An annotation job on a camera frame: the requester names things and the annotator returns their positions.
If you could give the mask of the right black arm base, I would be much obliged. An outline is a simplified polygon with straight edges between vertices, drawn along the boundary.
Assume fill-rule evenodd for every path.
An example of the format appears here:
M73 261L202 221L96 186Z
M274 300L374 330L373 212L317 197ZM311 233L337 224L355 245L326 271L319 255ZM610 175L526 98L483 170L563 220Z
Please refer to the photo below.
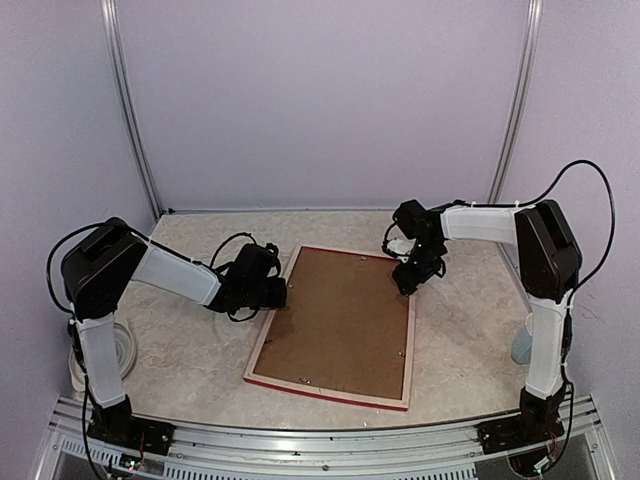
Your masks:
M565 394L565 385L554 395L544 399L523 388L516 415L477 425L477 436L483 453L512 450L561 437L565 430L560 420L559 407Z

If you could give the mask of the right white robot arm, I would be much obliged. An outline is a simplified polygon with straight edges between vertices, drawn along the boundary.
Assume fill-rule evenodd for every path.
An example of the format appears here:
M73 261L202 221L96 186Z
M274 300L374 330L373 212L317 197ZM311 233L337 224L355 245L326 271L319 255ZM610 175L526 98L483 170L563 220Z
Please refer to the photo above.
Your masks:
M554 200L522 206L479 206L462 201L426 209L402 203L392 215L402 238L384 237L383 252L398 260L392 273L399 292L414 294L431 277L446 272L449 241L509 244L516 248L520 284L531 309L532 347L525 391L545 400L563 385L566 318L579 283L582 254Z

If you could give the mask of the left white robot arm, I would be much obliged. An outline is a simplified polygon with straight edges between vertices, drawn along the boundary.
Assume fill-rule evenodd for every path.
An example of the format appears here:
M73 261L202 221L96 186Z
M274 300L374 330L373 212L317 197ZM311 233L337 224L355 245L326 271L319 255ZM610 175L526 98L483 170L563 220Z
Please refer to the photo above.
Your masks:
M127 400L115 348L115 312L132 282L169 292L229 318L247 309L282 309L287 282L273 244L244 245L220 267L206 265L142 235L112 217L88 226L88 236L61 262L66 298L80 342L88 390L106 408L99 424L121 445L140 434L137 418L120 405Z

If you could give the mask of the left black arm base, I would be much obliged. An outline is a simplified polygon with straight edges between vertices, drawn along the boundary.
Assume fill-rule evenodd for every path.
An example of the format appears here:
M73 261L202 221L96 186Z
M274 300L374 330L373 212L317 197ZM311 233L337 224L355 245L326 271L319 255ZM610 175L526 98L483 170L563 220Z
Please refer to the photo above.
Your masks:
M111 407L92 401L88 436L108 444L167 456L175 426L171 423L135 416L128 396Z

